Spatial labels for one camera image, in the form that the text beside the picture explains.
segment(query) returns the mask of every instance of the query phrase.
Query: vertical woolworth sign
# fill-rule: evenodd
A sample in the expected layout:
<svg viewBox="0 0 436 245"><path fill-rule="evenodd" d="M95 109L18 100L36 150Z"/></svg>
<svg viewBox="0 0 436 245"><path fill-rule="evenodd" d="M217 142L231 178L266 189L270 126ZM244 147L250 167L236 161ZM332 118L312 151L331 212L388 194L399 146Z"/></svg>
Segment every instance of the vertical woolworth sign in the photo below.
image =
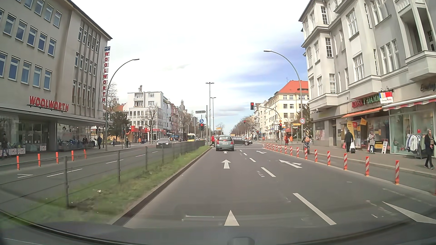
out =
<svg viewBox="0 0 436 245"><path fill-rule="evenodd" d="M110 46L107 46L105 47L105 54L103 56L103 89L102 89L103 102L106 102L106 92L108 90L109 55L110 55Z"/></svg>

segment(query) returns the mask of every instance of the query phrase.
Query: street lamp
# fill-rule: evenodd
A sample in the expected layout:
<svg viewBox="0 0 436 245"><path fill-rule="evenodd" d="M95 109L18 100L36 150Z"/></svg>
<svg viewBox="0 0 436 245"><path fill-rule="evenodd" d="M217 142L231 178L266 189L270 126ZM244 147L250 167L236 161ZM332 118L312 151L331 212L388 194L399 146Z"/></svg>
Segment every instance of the street lamp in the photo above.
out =
<svg viewBox="0 0 436 245"><path fill-rule="evenodd" d="M213 124L213 126L212 126L212 130L214 130L215 131L215 107L214 107L214 99L215 99L216 97L211 97L211 99L212 99L212 119L213 119L213 121L212 121L212 124Z"/></svg>
<svg viewBox="0 0 436 245"><path fill-rule="evenodd" d="M281 55L281 54L279 54L279 53L277 53L277 52L274 52L274 51L272 51L271 49L265 49L264 50L264 52L272 52L272 53L276 53L276 54L278 54L278 55L280 55L280 56L282 56L283 58L285 58L288 62L289 62L289 64L291 64L291 66L292 66L292 68L294 68L294 71L295 71L295 73L297 74L297 78L298 78L298 82L299 82L299 84L300 84L300 105L301 105L301 109L300 109L300 116L301 116L301 118L303 117L303 94L302 94L302 92L301 92L301 80L300 80L300 75L298 75L298 72L297 72L297 69L295 69L295 66L286 58L286 57L284 57L283 55ZM301 139L303 139L303 125L301 125Z"/></svg>
<svg viewBox="0 0 436 245"><path fill-rule="evenodd" d="M113 78L113 76L115 76L115 74L116 74L116 72L121 68L121 67L123 67L123 65L125 65L125 64L127 64L127 63L129 63L129 62L131 62L131 61L137 61L137 60L139 60L139 59L133 59L133 60L129 60L129 61L127 61L126 63L124 63L124 64L122 64L120 67L118 67L118 69L113 73L113 75L112 75L112 77L110 78L110 80L109 80L109 84L108 84L108 88L107 88L107 90L106 90L106 95L105 95L105 102L106 102L106 115L105 115L105 117L106 117L106 121L105 121L105 134L106 134L106 146L105 146L105 151L107 151L108 150L108 144L107 144L107 138L108 138L108 91L109 91L109 88L110 88L110 84L111 84L111 82L112 82L112 78Z"/></svg>
<svg viewBox="0 0 436 245"><path fill-rule="evenodd" d="M209 141L209 138L211 136L211 98L210 98L211 97L211 84L214 84L214 82L206 82L206 84L209 84L209 121L208 121L209 129L206 132L206 136L207 136L208 141Z"/></svg>

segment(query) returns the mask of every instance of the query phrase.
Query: metal fence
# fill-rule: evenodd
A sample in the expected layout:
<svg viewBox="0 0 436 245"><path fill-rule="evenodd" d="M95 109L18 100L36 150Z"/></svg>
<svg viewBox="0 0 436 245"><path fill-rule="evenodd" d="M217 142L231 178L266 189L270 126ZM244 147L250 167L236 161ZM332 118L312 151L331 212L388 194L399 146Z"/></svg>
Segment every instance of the metal fence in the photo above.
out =
<svg viewBox="0 0 436 245"><path fill-rule="evenodd" d="M205 141L195 141L136 146L27 161L19 167L0 165L0 210L32 222L43 221L32 217L43 219L44 212L59 212L61 219L69 208L86 209L82 206L96 194L144 173L159 174L178 157L204 145Z"/></svg>

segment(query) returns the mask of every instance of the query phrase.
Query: sky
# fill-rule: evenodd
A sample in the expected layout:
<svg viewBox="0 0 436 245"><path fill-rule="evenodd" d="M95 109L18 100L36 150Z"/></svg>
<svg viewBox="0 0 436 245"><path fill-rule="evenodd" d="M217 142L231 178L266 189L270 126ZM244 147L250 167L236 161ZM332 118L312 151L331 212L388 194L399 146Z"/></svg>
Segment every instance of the sky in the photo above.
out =
<svg viewBox="0 0 436 245"><path fill-rule="evenodd" d="M121 103L140 85L173 104L205 110L214 99L215 125L228 133L287 80L297 80L287 57L307 80L302 24L309 0L90 1L73 0L111 37L109 77ZM209 85L213 82L209 96Z"/></svg>

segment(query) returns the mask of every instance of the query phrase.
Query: bus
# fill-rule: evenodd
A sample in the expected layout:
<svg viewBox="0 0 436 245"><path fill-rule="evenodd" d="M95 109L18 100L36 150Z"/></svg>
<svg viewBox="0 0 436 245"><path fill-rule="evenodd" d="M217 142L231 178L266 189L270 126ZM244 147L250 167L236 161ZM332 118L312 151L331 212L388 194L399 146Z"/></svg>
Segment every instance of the bus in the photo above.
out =
<svg viewBox="0 0 436 245"><path fill-rule="evenodd" d="M195 134L194 133L188 134L188 141L195 141Z"/></svg>

